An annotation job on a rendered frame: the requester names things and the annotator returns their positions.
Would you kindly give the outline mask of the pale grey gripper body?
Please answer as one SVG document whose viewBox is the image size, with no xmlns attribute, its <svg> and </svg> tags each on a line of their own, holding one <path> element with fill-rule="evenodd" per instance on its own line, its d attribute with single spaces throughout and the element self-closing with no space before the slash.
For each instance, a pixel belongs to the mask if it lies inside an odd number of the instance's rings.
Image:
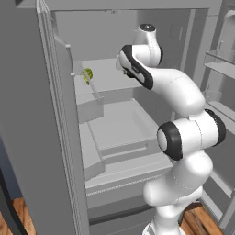
<svg viewBox="0 0 235 235">
<path fill-rule="evenodd" d="M 120 64 L 119 55 L 117 56 L 116 68 L 117 68 L 117 70 L 122 71 L 124 75 L 127 75 L 127 71 Z"/>
</svg>

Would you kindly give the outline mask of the grey fridge shelf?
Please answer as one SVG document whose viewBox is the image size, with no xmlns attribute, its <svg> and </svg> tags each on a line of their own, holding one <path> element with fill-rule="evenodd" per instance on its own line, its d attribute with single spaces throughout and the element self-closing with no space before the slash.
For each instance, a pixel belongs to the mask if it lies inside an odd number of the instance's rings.
<svg viewBox="0 0 235 235">
<path fill-rule="evenodd" d="M 90 68 L 93 72 L 92 83 L 97 92 L 140 87 L 134 78 L 128 78 L 122 71 L 116 69 L 115 59 L 73 61 L 75 91 L 77 94 L 92 93 L 92 88 L 86 84 L 80 68 Z"/>
<path fill-rule="evenodd" d="M 104 154 L 158 147 L 158 125 L 135 100 L 104 105 L 104 115 L 89 122 L 99 149 Z"/>
</svg>

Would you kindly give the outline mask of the grey fridge body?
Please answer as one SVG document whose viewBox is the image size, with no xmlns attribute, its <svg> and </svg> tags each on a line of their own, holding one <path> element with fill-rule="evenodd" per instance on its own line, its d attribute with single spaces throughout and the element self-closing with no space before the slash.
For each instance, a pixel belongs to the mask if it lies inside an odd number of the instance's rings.
<svg viewBox="0 0 235 235">
<path fill-rule="evenodd" d="M 85 23 L 78 23 L 75 25 L 75 29 L 77 29 L 78 31 L 78 44 L 82 49 L 81 62 L 104 59 L 115 59 L 117 61 L 117 55 L 119 51 L 124 46 L 126 46 L 121 45 L 118 41 L 119 38 L 123 37 L 125 33 L 124 29 L 122 29 L 120 25 L 112 26 L 108 23 L 102 23 L 100 20 L 95 19 L 91 25 L 86 25 Z M 53 30 L 59 36 L 59 38 L 63 40 L 54 28 Z M 140 87 L 109 90 L 98 93 L 102 97 L 104 97 L 104 105 L 135 99 L 141 105 L 141 107 L 148 113 L 151 119 L 158 125 L 158 128 L 160 125 L 168 121 L 174 121 L 179 118 L 179 116 L 175 114 L 170 105 L 165 101 L 165 99 L 161 95 L 154 93 L 153 91 L 143 87 L 142 85 L 140 85 Z M 85 123 L 88 124 L 89 129 L 92 133 L 89 122 Z M 154 147 L 152 144 L 149 144 L 144 148 L 118 151 L 111 154 L 104 154 L 100 149 L 99 151 L 101 153 L 102 160 L 105 165 L 105 172 L 108 168 L 117 167 L 122 163 L 126 165 L 132 165 L 134 162 L 137 161 L 147 161 L 150 157 L 158 157 L 160 160 L 168 162 L 170 165 L 166 172 L 160 173 L 159 175 L 154 177 L 157 178 L 171 170 L 174 164 L 174 160 L 164 154 L 161 151 L 159 145 L 158 147 Z"/>
</svg>

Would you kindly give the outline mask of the grey fridge door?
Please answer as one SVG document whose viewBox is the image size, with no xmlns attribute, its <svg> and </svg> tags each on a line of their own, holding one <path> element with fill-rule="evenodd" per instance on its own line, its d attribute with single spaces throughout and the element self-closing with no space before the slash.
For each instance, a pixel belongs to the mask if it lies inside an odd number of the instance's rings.
<svg viewBox="0 0 235 235">
<path fill-rule="evenodd" d="M 90 235 L 69 44 L 44 0 L 0 0 L 0 137 L 37 235 Z"/>
<path fill-rule="evenodd" d="M 235 0 L 222 1 L 212 50 L 235 50 Z M 235 231 L 235 79 L 210 80 L 209 74 L 206 67 L 202 87 L 207 108 L 225 123 L 226 138 L 207 150 L 214 170 L 204 184 L 203 203 L 218 226 L 231 234 Z"/>
</svg>

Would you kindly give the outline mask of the green round vegetable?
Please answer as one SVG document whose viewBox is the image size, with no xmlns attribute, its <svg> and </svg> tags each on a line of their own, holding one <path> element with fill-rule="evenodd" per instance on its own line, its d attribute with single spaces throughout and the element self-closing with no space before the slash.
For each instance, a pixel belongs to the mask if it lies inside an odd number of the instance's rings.
<svg viewBox="0 0 235 235">
<path fill-rule="evenodd" d="M 90 68 L 84 69 L 83 78 L 84 78 L 86 84 L 90 84 L 90 80 L 93 78 L 93 72 Z"/>
</svg>

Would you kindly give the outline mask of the grey door bin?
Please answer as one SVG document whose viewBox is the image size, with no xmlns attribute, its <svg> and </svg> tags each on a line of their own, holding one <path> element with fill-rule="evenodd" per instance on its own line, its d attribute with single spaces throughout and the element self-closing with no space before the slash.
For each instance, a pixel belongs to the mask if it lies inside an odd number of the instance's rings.
<svg viewBox="0 0 235 235">
<path fill-rule="evenodd" d="M 74 87 L 76 94 L 76 104 L 78 120 L 80 124 L 101 118 L 104 115 L 104 97 L 96 90 L 93 78 L 90 84 L 86 84 L 83 78 L 84 67 L 81 61 L 73 64 L 75 71 Z"/>
<path fill-rule="evenodd" d="M 84 164 L 84 179 L 88 181 L 103 173 L 105 165 L 88 124 L 80 124 L 79 130 Z"/>
</svg>

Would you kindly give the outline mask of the clear door shelf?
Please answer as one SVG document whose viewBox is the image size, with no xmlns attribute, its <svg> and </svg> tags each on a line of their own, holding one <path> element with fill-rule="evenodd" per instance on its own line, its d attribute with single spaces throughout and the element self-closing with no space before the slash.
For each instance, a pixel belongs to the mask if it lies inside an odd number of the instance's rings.
<svg viewBox="0 0 235 235">
<path fill-rule="evenodd" d="M 224 76 L 235 79 L 235 50 L 212 50 L 206 53 L 204 65 L 210 70 L 209 79 Z"/>
</svg>

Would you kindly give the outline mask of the grey freezer drawer front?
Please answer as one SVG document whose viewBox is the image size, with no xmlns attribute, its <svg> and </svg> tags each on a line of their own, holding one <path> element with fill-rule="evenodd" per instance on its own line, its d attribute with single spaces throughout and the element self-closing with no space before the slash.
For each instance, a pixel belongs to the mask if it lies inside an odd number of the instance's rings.
<svg viewBox="0 0 235 235">
<path fill-rule="evenodd" d="M 136 183 L 86 185 L 91 235 L 140 235 L 151 221 L 154 207 L 143 198 L 142 189 L 150 177 Z"/>
</svg>

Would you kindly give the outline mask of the dark grey curved object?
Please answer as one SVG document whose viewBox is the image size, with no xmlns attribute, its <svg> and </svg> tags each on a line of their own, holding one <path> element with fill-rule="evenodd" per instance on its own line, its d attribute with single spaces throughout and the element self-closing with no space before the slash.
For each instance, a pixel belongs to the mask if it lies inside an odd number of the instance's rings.
<svg viewBox="0 0 235 235">
<path fill-rule="evenodd" d="M 28 235 L 11 202 L 6 181 L 0 169 L 0 212 L 13 235 Z"/>
</svg>

